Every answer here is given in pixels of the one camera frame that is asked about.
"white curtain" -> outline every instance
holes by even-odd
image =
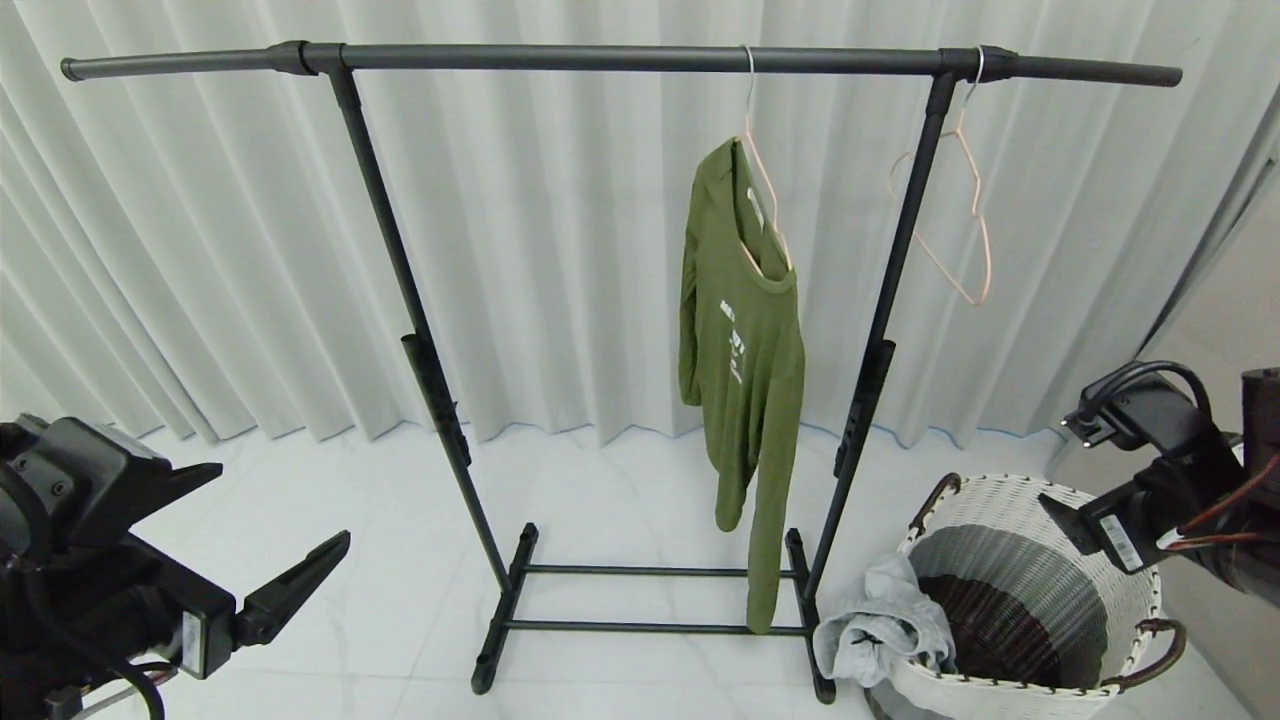
[[[1176,90],[1014,79],[966,135],[995,242],[968,306],[914,249],[877,423],[1047,424],[1132,357],[1280,85],[1272,3],[18,0],[0,3],[0,410],[207,438],[425,421],[408,319],[323,78],[67,82],[63,56],[280,40],[938,47],[1179,65]],[[474,434],[698,423],[676,393],[694,168],[744,76],[365,72],[365,111]],[[800,274],[808,423],[838,432],[927,78],[760,77],[755,137]],[[955,146],[920,229],[975,287]]]

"rack base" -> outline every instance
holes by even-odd
[[[502,593],[498,606],[489,621],[480,655],[476,656],[476,669],[471,675],[471,691],[484,694],[493,688],[498,674],[502,650],[507,644],[511,630],[558,630],[590,633],[671,633],[681,635],[749,635],[746,625],[696,625],[684,623],[589,623],[579,620],[525,620],[516,618],[516,606],[530,574],[544,575],[644,575],[657,578],[745,578],[746,570],[739,568],[652,568],[632,565],[541,565],[531,562],[534,546],[538,544],[538,525],[526,523],[520,533],[516,556],[507,570],[511,578],[511,591]],[[813,630],[818,626],[818,609],[813,600],[805,600],[804,588],[809,583],[809,561],[804,553],[800,530],[791,528],[786,536],[787,555],[791,569],[781,573],[795,587],[796,602],[800,607],[800,625],[774,626],[771,635],[804,638],[809,650],[809,673],[813,675],[813,692],[818,701],[831,705],[836,701],[836,683],[822,676],[813,653]]]

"green sleeve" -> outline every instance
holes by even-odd
[[[760,434],[760,469],[755,486],[755,519],[746,560],[746,624],[753,633],[767,633],[778,602],[782,529],[787,519],[791,466],[800,433],[804,373],[769,383]]]
[[[696,211],[698,187],[690,199],[689,224]],[[701,405],[703,391],[698,383],[698,238],[685,228],[685,269],[680,278],[680,400],[685,405]]]

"black metal garment rack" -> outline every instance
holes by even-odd
[[[895,345],[884,337],[893,297],[897,293],[911,231],[920,213],[924,188],[933,155],[942,133],[942,122],[951,106],[956,83],[993,82],[1014,77],[1073,79],[1120,85],[1146,85],[1172,87],[1181,81],[1181,70],[1155,65],[1106,63],[1094,60],[1068,60],[1059,58],[1030,58],[1001,47],[983,46],[942,50],[856,50],[856,49],[796,49],[753,47],[754,69],[758,73],[826,73],[826,74],[893,74],[931,77],[924,110],[924,128],[920,132],[915,161],[902,200],[901,215],[893,233],[884,281],[872,319],[867,347],[863,355],[858,384],[845,423],[844,437],[836,454],[837,478],[827,521],[818,541],[818,550],[810,565],[805,557],[800,532],[795,528],[786,534],[791,569],[782,577],[791,579],[801,624],[773,628],[771,634],[801,637],[809,646],[809,665],[818,700],[831,703],[836,698],[836,685],[824,679],[814,664],[813,630],[818,625],[818,584],[831,556],[832,542],[840,518],[849,500],[854,471],[867,443],[867,434],[876,415],[881,389],[888,375]],[[471,688],[479,694],[493,687],[503,644],[511,630],[591,630],[622,633],[681,633],[712,635],[749,634],[745,625],[690,625],[672,623],[586,623],[561,620],[524,620],[516,618],[516,606],[525,578],[531,573],[586,574],[586,575],[659,575],[659,577],[713,577],[745,578],[746,570],[721,568],[640,568],[616,565],[548,565],[532,561],[538,542],[538,527],[525,525],[509,565],[503,564],[498,543],[485,518],[484,506],[476,495],[471,473],[471,454],[462,434],[457,404],[449,393],[440,356],[431,338],[426,311],[417,292],[408,255],[401,240],[399,228],[360,106],[355,70],[374,69],[509,69],[509,70],[634,70],[681,73],[745,73],[749,70],[748,54],[741,47],[634,47],[634,46],[581,46],[581,45],[344,45],[335,42],[280,42],[261,50],[228,50],[214,53],[178,53],[168,55],[137,55],[101,58],[92,60],[65,59],[63,74],[72,81],[104,77],[145,74],[204,73],[218,70],[278,70],[283,73],[325,74],[333,85],[334,96],[347,123],[347,132],[360,163],[360,170],[369,191],[381,229],[392,268],[399,282],[404,306],[408,309],[413,332],[401,338],[410,365],[417,377],[422,397],[431,411],[440,442],[449,457],[458,488],[475,523],[485,556],[498,579],[502,594],[484,647],[476,657]]]

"long-sleeve shirt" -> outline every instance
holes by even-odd
[[[703,407],[707,455],[719,473],[719,529],[737,527],[759,468],[746,616],[751,632],[765,633],[778,596],[804,345],[795,270],[767,222],[737,138],[712,151],[694,178],[680,299],[680,393],[686,405]]]

